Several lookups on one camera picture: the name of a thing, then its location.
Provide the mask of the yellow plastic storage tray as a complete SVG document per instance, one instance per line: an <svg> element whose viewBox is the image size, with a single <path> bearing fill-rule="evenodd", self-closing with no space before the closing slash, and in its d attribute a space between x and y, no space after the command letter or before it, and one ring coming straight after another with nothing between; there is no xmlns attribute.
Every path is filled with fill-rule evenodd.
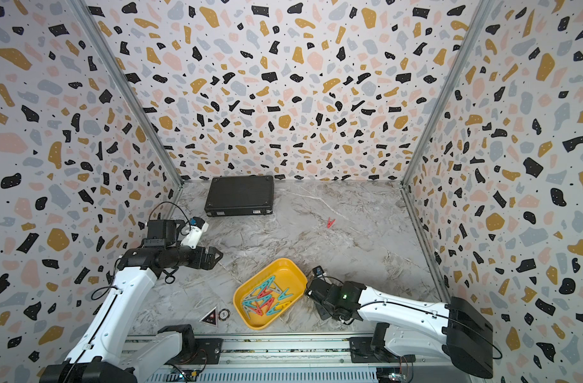
<svg viewBox="0 0 583 383"><path fill-rule="evenodd" d="M243 283L233 305L251 330L264 330L303 297L307 277L290 259L280 258Z"/></svg>

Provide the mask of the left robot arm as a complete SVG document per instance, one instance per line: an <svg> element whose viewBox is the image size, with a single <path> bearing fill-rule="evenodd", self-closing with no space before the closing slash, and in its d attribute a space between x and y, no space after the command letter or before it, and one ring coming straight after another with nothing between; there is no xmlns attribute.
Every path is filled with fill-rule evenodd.
<svg viewBox="0 0 583 383"><path fill-rule="evenodd" d="M45 368L42 382L144 382L162 366L188 362L197 354L190 325L160 329L154 340L122 357L130 328L160 277L174 282L182 267L210 271L223 254L200 246L208 224L199 217L150 220L147 236L119 258L116 274L93 322L58 365Z"/></svg>

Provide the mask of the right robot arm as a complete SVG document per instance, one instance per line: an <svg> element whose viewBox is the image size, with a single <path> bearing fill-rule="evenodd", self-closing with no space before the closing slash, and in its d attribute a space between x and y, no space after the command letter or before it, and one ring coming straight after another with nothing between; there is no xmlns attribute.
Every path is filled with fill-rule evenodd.
<svg viewBox="0 0 583 383"><path fill-rule="evenodd" d="M313 279L305 295L322 319L349 323L374 322L375 347L396 357L419 355L448 360L476 378L494 377L492 324L468 301L453 297L448 303L426 303L388 295L360 282L341 286Z"/></svg>

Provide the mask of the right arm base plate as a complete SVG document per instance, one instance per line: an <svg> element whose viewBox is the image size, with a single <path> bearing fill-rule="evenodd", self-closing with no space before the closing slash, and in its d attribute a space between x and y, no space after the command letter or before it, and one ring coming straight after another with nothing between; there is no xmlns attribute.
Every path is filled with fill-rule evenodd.
<svg viewBox="0 0 583 383"><path fill-rule="evenodd" d="M400 357L388 351L384 346L374 346L370 337L349 338L349 346L353 363L410 364L416 362L416 356L413 354Z"/></svg>

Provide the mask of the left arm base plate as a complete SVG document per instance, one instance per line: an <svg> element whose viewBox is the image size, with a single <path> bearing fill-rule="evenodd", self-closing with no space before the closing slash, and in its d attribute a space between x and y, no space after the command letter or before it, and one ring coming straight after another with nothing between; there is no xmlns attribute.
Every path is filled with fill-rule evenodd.
<svg viewBox="0 0 583 383"><path fill-rule="evenodd" d="M168 361L169 365L218 365L223 349L223 338L197 338L190 346Z"/></svg>

